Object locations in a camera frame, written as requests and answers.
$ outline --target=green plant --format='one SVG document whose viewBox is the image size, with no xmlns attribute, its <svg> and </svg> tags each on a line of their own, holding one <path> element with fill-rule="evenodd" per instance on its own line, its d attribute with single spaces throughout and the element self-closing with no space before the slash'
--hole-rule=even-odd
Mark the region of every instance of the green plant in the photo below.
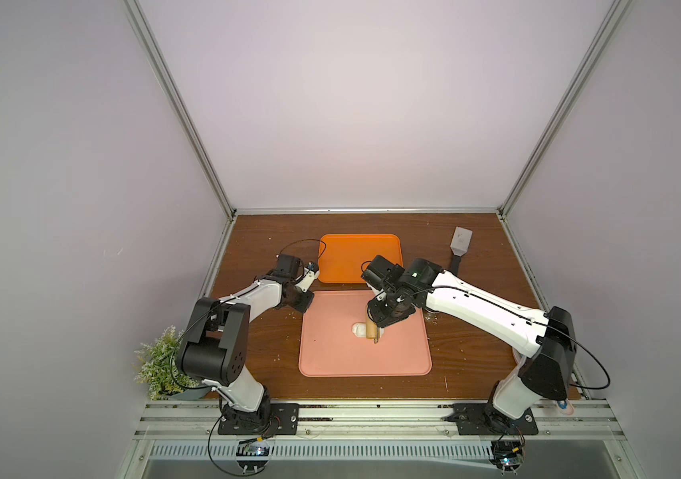
<svg viewBox="0 0 681 479">
<path fill-rule="evenodd" d="M 149 399 L 167 399 L 175 392 L 183 392 L 184 388 L 200 385 L 176 368 L 174 353 L 182 334 L 183 330 L 176 333 L 176 327 L 171 326 L 162 333 L 162 336 L 155 339 L 153 344 L 142 343 L 143 347 L 135 351 L 141 361 L 141 369 L 136 375 L 136 382 L 149 385 L 147 393 Z M 170 377 L 170 368 L 173 368 L 172 374 L 176 382 L 184 388 L 178 387 Z"/>
</svg>

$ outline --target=wooden table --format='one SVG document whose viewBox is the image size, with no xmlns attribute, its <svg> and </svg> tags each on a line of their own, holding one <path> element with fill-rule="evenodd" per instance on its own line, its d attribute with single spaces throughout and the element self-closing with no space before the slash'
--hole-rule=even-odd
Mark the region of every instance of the wooden table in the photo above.
<svg viewBox="0 0 681 479">
<path fill-rule="evenodd" d="M 239 216 L 212 289 L 222 297 L 248 286 L 274 267 L 288 243 L 326 234 L 393 234 L 400 238 L 404 267 L 423 257 L 449 266 L 455 226 L 473 231 L 459 276 L 509 301 L 537 307 L 521 266 L 495 215 L 293 215 Z M 316 241 L 285 253 L 316 261 Z M 366 289 L 364 284 L 323 284 L 313 291 Z M 486 399 L 515 362 L 511 348 L 479 328 L 446 314 L 426 322 L 433 367 L 426 376 L 307 378 L 298 371 L 302 315 L 291 308 L 269 310 L 250 325 L 247 366 L 280 399 L 476 398 Z"/>
</svg>

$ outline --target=metal vent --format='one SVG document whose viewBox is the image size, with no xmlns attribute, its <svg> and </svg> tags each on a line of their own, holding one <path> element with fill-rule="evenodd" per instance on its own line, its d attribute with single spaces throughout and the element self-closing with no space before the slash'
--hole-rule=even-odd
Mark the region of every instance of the metal vent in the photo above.
<svg viewBox="0 0 681 479">
<path fill-rule="evenodd" d="M 491 456 L 488 441 L 306 441 L 278 439 L 269 459 L 289 460 L 418 460 L 487 461 Z M 196 459 L 207 457 L 207 441 L 155 441 L 151 457 L 156 459 Z M 234 441 L 211 441 L 214 459 L 232 458 Z"/>
</svg>

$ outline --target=cable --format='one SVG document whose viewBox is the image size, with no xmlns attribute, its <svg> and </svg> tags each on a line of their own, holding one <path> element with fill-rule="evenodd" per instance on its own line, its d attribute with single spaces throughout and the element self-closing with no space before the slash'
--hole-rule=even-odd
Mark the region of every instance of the cable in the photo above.
<svg viewBox="0 0 681 479">
<path fill-rule="evenodd" d="M 545 324 L 545 323 L 539 323 L 539 322 L 537 322 L 537 321 L 532 321 L 530 318 L 524 317 L 524 316 L 520 315 L 519 313 L 517 313 L 517 312 L 515 312 L 515 311 L 509 310 L 508 308 L 503 307 L 503 306 L 501 306 L 501 305 L 499 305 L 499 304 L 497 304 L 497 303 L 495 303 L 495 302 L 493 302 L 493 301 L 489 301 L 487 298 L 478 296 L 478 295 L 476 295 L 476 294 L 471 294 L 470 291 L 462 290 L 462 289 L 460 289 L 459 287 L 446 286 L 446 285 L 444 285 L 444 286 L 434 286 L 434 287 L 431 287 L 431 288 L 426 288 L 425 290 L 417 291 L 417 292 L 413 293 L 412 296 L 414 296 L 415 294 L 420 294 L 420 293 L 424 293 L 424 292 L 433 292 L 434 290 L 438 290 L 438 289 L 440 289 L 440 288 L 447 288 L 447 289 L 452 289 L 452 290 L 460 291 L 460 292 L 462 292 L 462 293 L 464 293 L 464 294 L 468 294 L 468 295 L 471 296 L 471 297 L 479 298 L 480 300 L 483 300 L 483 301 L 486 301 L 487 303 L 493 304 L 493 305 L 499 307 L 500 309 L 502 309 L 502 310 L 504 310 L 504 311 L 508 311 L 509 313 L 513 314 L 514 316 L 517 316 L 517 317 L 521 318 L 521 319 L 524 320 L 524 321 L 527 321 L 528 323 L 533 323 L 533 324 L 537 324 L 537 325 L 540 325 L 540 326 L 548 327 L 548 325 Z M 606 388 L 610 387 L 610 385 L 612 384 L 612 378 L 610 378 L 610 374 L 606 371 L 606 368 L 604 367 L 604 364 L 602 364 L 601 361 L 600 361 L 598 358 L 596 358 L 596 356 L 595 356 L 590 350 L 588 350 L 588 348 L 586 348 L 585 346 L 583 346 L 579 341 L 577 341 L 576 339 L 574 339 L 572 336 L 570 336 L 570 335 L 568 335 L 568 334 L 566 334 L 566 333 L 563 333 L 563 332 L 561 332 L 561 331 L 559 331 L 559 330 L 555 330 L 555 331 L 556 331 L 558 334 L 560 334 L 561 336 L 564 336 L 566 339 L 568 339 L 568 340 L 574 342 L 577 346 L 583 348 L 583 350 L 584 350 L 585 352 L 587 352 L 588 355 L 589 355 L 590 357 L 594 358 L 594 361 L 596 361 L 596 364 L 599 365 L 599 367 L 601 368 L 601 370 L 604 371 L 604 376 L 606 376 L 606 384 L 605 384 L 604 386 L 599 386 L 599 387 L 597 387 L 597 388 L 592 388 L 592 387 L 588 387 L 588 386 L 582 386 L 581 384 L 579 384 L 579 383 L 577 383 L 577 382 L 576 382 L 576 383 L 573 383 L 571 386 L 575 386 L 576 388 L 581 388 L 581 389 L 589 389 L 589 390 L 592 390 L 592 391 L 599 390 L 599 389 L 606 389 Z"/>
<path fill-rule="evenodd" d="M 298 279 L 293 280 L 293 282 L 292 282 L 293 284 L 300 283 L 301 281 L 303 281 L 303 278 L 306 277 L 306 266 L 303 264 L 303 260 L 300 259 L 300 258 L 298 258 L 297 260 L 298 260 L 298 269 L 301 271 L 302 275 Z"/>
<path fill-rule="evenodd" d="M 521 446 L 519 446 L 519 448 L 521 449 L 521 460 L 524 461 L 527 459 L 527 450 L 525 449 L 525 446 L 527 445 L 527 439 L 525 439 L 525 435 L 521 434 L 521 429 L 519 429 L 519 426 L 516 426 L 516 432 L 519 433 L 519 439 L 521 439 Z"/>
<path fill-rule="evenodd" d="M 532 323 L 533 323 L 533 324 L 539 324 L 539 325 L 541 325 L 541 326 L 548 326 L 547 324 L 539 323 L 539 322 L 537 322 L 537 321 L 532 321 Z M 566 334 L 566 333 L 563 333 L 563 332 L 561 332 L 561 331 L 559 331 L 559 330 L 555 330 L 555 331 L 556 331 L 558 334 L 560 334 L 561 336 L 564 336 L 566 339 L 568 339 L 568 340 L 574 342 L 577 346 L 580 346 L 581 348 L 583 348 L 583 350 L 584 350 L 585 352 L 587 352 L 587 353 L 590 355 L 590 357 L 594 358 L 594 361 L 596 361 L 596 364 L 599 365 L 599 368 L 601 368 L 601 370 L 604 371 L 604 376 L 606 376 L 606 385 L 605 385 L 605 386 L 599 386 L 599 387 L 597 387 L 597 388 L 589 388 L 589 387 L 587 387 L 587 386 L 581 386 L 580 384 L 577 384 L 577 383 L 572 384 L 572 386 L 575 386 L 575 387 L 581 388 L 581 389 L 590 389 L 590 390 L 606 389 L 606 388 L 610 387 L 610 385 L 612 384 L 612 378 L 610 378 L 610 374 L 606 371 L 606 368 L 604 367 L 604 364 L 602 364 L 601 361 L 600 361 L 598 358 L 596 358 L 595 355 L 594 355 L 590 350 L 588 350 L 588 348 L 586 348 L 585 346 L 583 346 L 582 344 L 580 344 L 580 342 L 577 341 L 576 339 L 574 339 L 572 336 L 570 336 L 570 335 L 568 335 L 568 334 Z"/>
<path fill-rule="evenodd" d="M 298 241 L 293 241 L 292 243 L 288 244 L 287 246 L 285 246 L 285 247 L 283 247 L 281 250 L 279 250 L 279 254 L 282 254 L 282 252 L 283 252 L 284 250 L 286 250 L 287 248 L 289 248 L 289 247 L 292 246 L 293 244 L 298 244 L 298 243 L 301 243 L 301 242 L 303 242 L 303 241 L 318 241 L 318 242 L 320 242 L 321 244 L 324 244 L 325 247 L 323 247 L 323 248 L 322 248 L 322 251 L 319 252 L 319 256 L 317 257 L 317 261 L 319 261 L 319 258 L 322 257 L 322 254 L 325 254 L 325 251 L 327 251 L 327 243 L 325 243 L 324 241 L 322 241 L 322 240 L 317 240 L 317 239 L 314 239 L 314 238 L 306 238 L 306 239 L 302 239 L 302 240 L 298 240 Z"/>
<path fill-rule="evenodd" d="M 250 293 L 250 292 L 252 292 L 252 291 L 258 289 L 258 286 L 260 286 L 260 284 L 258 284 L 257 282 L 255 282 L 255 284 L 252 284 L 251 286 L 252 286 L 252 287 L 251 287 L 248 291 L 240 291 L 240 292 L 239 292 L 239 296 L 237 296 L 236 293 L 235 293 L 235 294 L 230 294 L 229 296 L 224 296 L 224 297 L 220 298 L 218 301 L 220 301 L 221 303 L 228 303 L 228 302 L 230 302 L 231 300 L 239 300 L 241 297 L 245 296 L 247 293 Z"/>
<path fill-rule="evenodd" d="M 381 292 L 379 292 L 378 294 L 376 294 L 375 296 L 373 296 L 373 300 L 374 300 L 375 298 L 377 298 L 378 296 L 380 296 L 381 294 L 383 294 L 383 293 L 385 293 L 385 291 L 381 291 Z M 372 321 L 372 322 L 374 323 L 375 321 L 373 320 L 373 315 L 372 315 L 372 313 L 370 313 L 370 306 L 369 306 L 369 304 L 370 304 L 370 302 L 368 301 L 368 302 L 367 302 L 367 305 L 368 305 L 368 306 L 367 306 L 367 317 L 370 318 L 370 321 Z"/>
<path fill-rule="evenodd" d="M 173 382 L 176 384 L 176 386 L 178 386 L 178 387 L 180 387 L 180 388 L 182 388 L 182 389 L 184 389 L 184 390 L 187 390 L 187 391 L 188 391 L 189 389 L 205 389 L 205 388 L 211 388 L 211 389 L 212 389 L 212 386 L 208 386 L 208 385 L 204 385 L 204 386 L 195 386 L 195 387 L 182 386 L 182 385 L 178 382 L 178 380 L 176 379 L 176 375 L 173 374 L 173 367 L 175 366 L 175 364 L 173 363 L 173 358 L 175 358 L 175 357 L 178 355 L 178 349 L 181 347 L 181 343 L 183 342 L 183 338 L 186 336 L 186 333 L 188 333 L 189 330 L 191 330 L 194 326 L 196 326 L 197 323 L 198 323 L 199 321 L 201 321 L 202 318 L 204 318 L 204 317 L 210 317 L 210 311 L 206 311 L 204 314 L 202 314 L 200 317 L 198 317 L 198 318 L 196 319 L 196 321 L 194 321 L 194 323 L 192 323 L 191 326 L 189 326 L 189 327 L 186 328 L 186 330 L 183 332 L 183 334 L 181 335 L 181 337 L 178 338 L 178 344 L 176 345 L 176 348 L 173 350 L 173 354 L 171 354 L 170 357 L 168 358 L 168 359 L 169 359 L 169 360 L 168 360 L 168 363 L 170 364 L 170 378 L 173 379 Z"/>
<path fill-rule="evenodd" d="M 495 445 L 492 446 L 492 457 L 495 457 L 495 449 L 498 448 L 498 444 L 503 440 L 503 437 L 505 437 L 505 433 L 501 434 L 500 437 L 498 437 L 498 440 L 495 441 Z"/>
<path fill-rule="evenodd" d="M 249 474 L 246 474 L 244 471 L 242 471 L 242 474 L 234 474 L 233 472 L 228 472 L 226 469 L 223 469 L 220 465 L 217 465 L 216 462 L 212 460 L 212 454 L 210 454 L 210 439 L 212 437 L 212 432 L 215 431 L 216 427 L 218 426 L 218 423 L 221 421 L 221 418 L 223 417 L 223 410 L 221 410 L 222 405 L 223 405 L 223 401 L 221 400 L 221 398 L 219 398 L 218 399 L 218 410 L 221 411 L 221 415 L 218 416 L 218 418 L 216 419 L 216 422 L 212 425 L 212 427 L 210 428 L 210 432 L 207 435 L 207 457 L 210 459 L 210 462 L 212 463 L 212 465 L 216 466 L 216 469 L 221 471 L 223 474 L 229 474 L 230 476 L 234 476 L 234 477 L 250 477 L 250 476 L 255 476 L 257 474 L 261 474 L 266 469 L 266 464 L 264 464 L 263 467 L 261 467 L 260 471 L 257 471 L 257 472 L 251 472 Z M 269 422 L 269 425 L 266 426 L 267 431 L 269 430 L 270 426 L 271 426 L 271 422 Z M 258 438 L 254 439 L 250 442 L 255 442 L 255 441 L 258 441 Z"/>
</svg>

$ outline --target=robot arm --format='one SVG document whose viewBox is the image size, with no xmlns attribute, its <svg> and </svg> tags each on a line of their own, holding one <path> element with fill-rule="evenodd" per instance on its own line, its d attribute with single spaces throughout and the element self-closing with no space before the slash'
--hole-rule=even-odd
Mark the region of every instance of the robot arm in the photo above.
<svg viewBox="0 0 681 479">
<path fill-rule="evenodd" d="M 555 307 L 545 313 L 506 301 L 423 259 L 414 260 L 405 271 L 376 256 L 362 278 L 376 293 L 368 311 L 378 327 L 406 319 L 416 307 L 427 307 L 487 331 L 526 357 L 490 394 L 485 418 L 496 431 L 514 431 L 517 420 L 539 398 L 566 399 L 576 347 L 569 339 L 574 330 L 565 310 Z"/>
<path fill-rule="evenodd" d="M 247 288 L 218 300 L 201 298 L 194 306 L 176 367 L 226 400 L 223 417 L 238 422 L 242 434 L 261 434 L 271 420 L 269 391 L 245 367 L 250 321 L 273 307 L 304 313 L 314 299 L 308 287 L 318 273 L 315 264 L 301 268 L 297 257 L 280 254 L 276 267 Z M 217 339 L 208 331 L 222 335 Z"/>
</svg>

